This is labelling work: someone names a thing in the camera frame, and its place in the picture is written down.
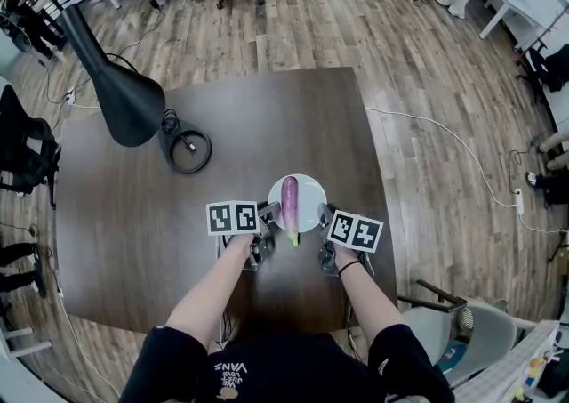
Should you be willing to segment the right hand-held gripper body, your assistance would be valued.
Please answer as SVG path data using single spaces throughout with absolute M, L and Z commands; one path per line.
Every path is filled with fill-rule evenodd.
M 354 251 L 366 271 L 374 276 L 369 254 L 376 252 L 382 229 L 383 222 L 337 209 L 331 226 L 322 228 L 324 240 L 318 255 L 321 271 L 327 276 L 339 275 L 334 248 L 339 245 Z

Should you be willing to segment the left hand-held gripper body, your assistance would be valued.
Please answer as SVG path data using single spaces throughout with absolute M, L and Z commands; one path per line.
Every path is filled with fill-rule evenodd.
M 207 232 L 215 237 L 215 253 L 219 259 L 233 237 L 253 234 L 250 253 L 244 270 L 258 270 L 272 249 L 272 232 L 258 214 L 258 203 L 254 201 L 224 201 L 206 206 Z

